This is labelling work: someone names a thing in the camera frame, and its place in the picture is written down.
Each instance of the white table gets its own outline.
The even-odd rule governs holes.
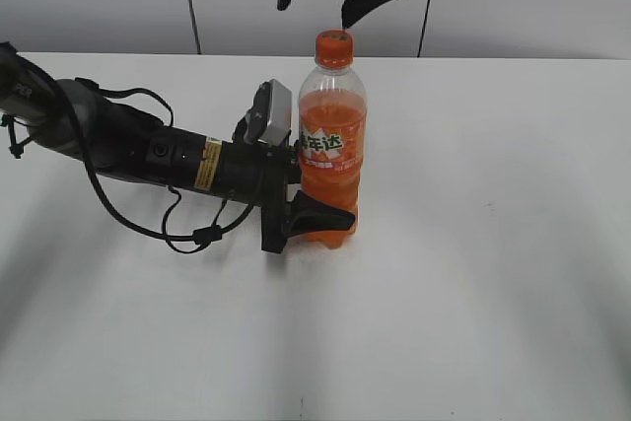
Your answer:
[[[312,68],[29,58],[57,78],[154,89],[176,126],[218,138],[259,83],[297,91]],[[631,62],[356,69],[367,159],[359,231],[337,251],[265,254],[256,212],[180,256],[116,224],[80,164],[3,145],[0,419],[630,419]],[[154,228],[173,199],[104,183]],[[187,194],[173,231],[217,206]]]

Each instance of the wire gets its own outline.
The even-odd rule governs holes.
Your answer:
[[[258,181],[256,182],[256,188],[254,189],[253,198],[247,204],[247,206],[239,215],[239,217],[237,217],[237,219],[235,219],[233,222],[228,224],[226,227],[222,228],[224,234],[229,233],[230,231],[234,230],[247,218],[247,216],[249,216],[249,213],[252,212],[252,209],[256,205],[256,201],[258,201],[258,197],[260,196],[260,192],[263,188],[263,182],[265,181],[264,176],[265,176],[265,171],[263,168],[261,168],[260,173],[258,174]]]
[[[416,57],[421,57],[421,51],[423,51],[423,42],[425,41],[425,29],[427,28],[427,18],[430,13],[430,3],[432,0],[427,0],[425,4],[425,15],[423,17],[423,28],[421,29],[421,38],[418,42],[418,52],[416,53]]]
[[[201,245],[197,246],[197,248],[194,248],[192,250],[182,250],[182,249],[177,248],[176,246],[174,246],[174,243],[173,243],[173,241],[171,239],[171,236],[167,232],[167,222],[169,221],[169,217],[171,216],[171,213],[174,211],[174,209],[177,207],[177,205],[181,202],[181,192],[179,192],[177,189],[175,189],[171,185],[167,186],[167,189],[171,193],[173,193],[173,194],[175,194],[177,196],[177,199],[175,200],[175,202],[169,207],[169,209],[167,209],[167,212],[165,212],[165,215],[162,218],[161,230],[162,230],[162,235],[165,238],[165,243],[167,244],[167,246],[169,246],[169,248],[171,250],[176,251],[177,253],[184,253],[184,254],[198,253],[199,251],[202,251],[205,248],[208,248],[210,246],[211,242],[201,244]],[[219,214],[226,207],[225,202],[227,202],[227,199],[224,199],[222,201],[222,205],[219,208],[219,212],[217,212],[217,216],[215,216],[215,221],[213,221],[213,225],[216,225],[216,223],[217,223],[216,221],[217,221],[217,218],[219,217]]]
[[[39,68],[34,63],[31,63],[28,59],[23,58],[22,56],[16,55],[19,61],[25,66],[27,69],[31,70],[33,73],[39,76],[39,78],[46,83],[46,85],[51,89],[53,94],[61,101],[61,104],[65,108],[68,114],[68,120],[70,121],[70,125],[72,130],[75,133],[77,143],[79,144],[79,148],[81,150],[81,158],[84,164],[84,168],[86,169],[86,174],[88,175],[88,179],[90,180],[90,184],[97,195],[97,198],[105,208],[105,210],[109,213],[109,215],[114,218],[119,224],[125,226],[126,228],[137,232],[138,234],[142,234],[143,236],[150,237],[152,239],[158,239],[163,241],[165,236],[159,232],[152,231],[145,227],[139,226],[138,224],[130,221],[122,214],[120,214],[116,208],[111,204],[99,179],[97,178],[97,172],[95,170],[95,166],[92,162],[92,157],[89,152],[88,143],[86,141],[86,137],[83,134],[81,129],[81,123],[79,122],[79,118],[77,117],[77,112],[75,111],[72,104],[70,104],[70,100],[61,89],[61,87],[57,84],[57,82],[52,79],[44,70]],[[188,236],[169,236],[169,239],[173,242],[194,242],[193,235]]]
[[[110,99],[125,99],[125,98],[128,98],[129,96],[132,96],[134,94],[144,94],[145,96],[149,96],[150,98],[155,99],[156,101],[158,101],[166,110],[169,111],[169,117],[170,117],[169,118],[169,127],[173,127],[174,126],[174,110],[167,103],[167,101],[162,99],[158,94],[154,93],[150,89],[132,88],[132,89],[124,89],[124,90],[121,90],[121,91],[113,91],[113,90],[110,90],[110,89],[103,89],[101,87],[98,87],[97,88],[97,92],[99,94],[101,94],[102,96],[105,96],[106,98],[110,98]]]
[[[215,219],[213,220],[213,223],[210,227],[197,229],[196,231],[194,231],[192,235],[188,235],[188,236],[172,236],[168,234],[167,222],[169,220],[169,217],[171,216],[171,213],[174,211],[177,205],[181,202],[181,193],[170,185],[168,186],[168,190],[171,193],[175,194],[177,198],[175,200],[175,203],[172,204],[169,207],[169,209],[167,209],[167,212],[163,216],[161,232],[152,231],[150,229],[142,227],[128,220],[122,214],[120,214],[116,210],[116,208],[111,204],[111,202],[107,198],[107,195],[105,194],[103,187],[101,186],[101,182],[99,181],[99,178],[97,177],[97,172],[96,172],[94,163],[92,161],[92,156],[90,155],[90,149],[88,147],[86,137],[84,136],[83,131],[81,129],[81,123],[77,116],[77,112],[75,111],[74,107],[70,103],[70,100],[68,99],[64,91],[61,89],[61,87],[57,84],[57,82],[54,79],[52,79],[45,71],[43,71],[37,65],[31,63],[29,60],[23,58],[22,56],[17,56],[17,58],[19,58],[19,60],[23,63],[23,65],[27,69],[34,72],[36,75],[40,77],[40,79],[44,83],[46,83],[46,85],[52,90],[53,94],[59,98],[63,107],[66,109],[66,112],[68,114],[68,119],[70,121],[70,125],[75,133],[77,143],[79,144],[79,148],[81,150],[82,160],[83,160],[84,167],[86,169],[86,174],[88,175],[88,179],[97,197],[99,198],[99,201],[105,208],[105,210],[119,224],[125,226],[126,228],[134,232],[137,232],[138,234],[142,234],[143,236],[150,237],[152,239],[165,241],[172,250],[178,253],[191,254],[191,253],[197,253],[199,251],[202,251],[205,248],[209,247],[213,242],[220,240],[224,234],[227,234],[233,229],[235,229],[251,213],[252,209],[254,208],[254,206],[256,205],[256,202],[259,199],[260,193],[263,188],[264,175],[265,175],[265,171],[263,168],[261,168],[261,171],[258,175],[258,180],[256,183],[256,187],[254,189],[254,194],[250,202],[247,204],[247,206],[239,215],[239,217],[237,217],[235,221],[233,221],[231,224],[229,224],[225,228],[221,228],[217,224],[217,220],[219,219],[220,214],[225,209],[226,204],[228,203],[228,197],[224,197],[224,199],[222,200],[220,209],[215,215]],[[165,100],[163,100],[160,96],[158,96],[153,91],[146,90],[144,88],[134,88],[134,89],[129,89],[125,91],[110,91],[110,90],[102,90],[98,87],[97,87],[97,90],[104,96],[106,97],[109,96],[114,99],[124,98],[132,94],[146,94],[156,99],[156,101],[162,104],[169,111],[171,115],[171,121],[170,121],[169,126],[173,126],[174,114],[173,114],[172,108],[167,104]],[[176,246],[174,246],[174,242],[195,242],[196,244],[198,244],[198,247],[192,250],[181,250],[177,248]]]

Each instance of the bottle cap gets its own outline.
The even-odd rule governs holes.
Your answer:
[[[315,41],[315,62],[330,69],[341,69],[353,62],[353,36],[343,30],[327,30]]]

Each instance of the orange soda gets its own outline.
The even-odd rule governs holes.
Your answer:
[[[317,37],[315,70],[300,91],[302,188],[310,197],[357,217],[360,169],[364,160],[366,91],[351,69],[353,37],[327,31]],[[340,247],[350,231],[307,234],[329,248]]]

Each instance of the orange soda bottle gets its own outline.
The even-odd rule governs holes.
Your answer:
[[[366,91],[352,62],[350,34],[331,30],[317,36],[316,67],[299,97],[300,165],[304,193],[357,217]],[[307,239],[337,248],[356,227],[357,221],[350,231],[313,232]]]

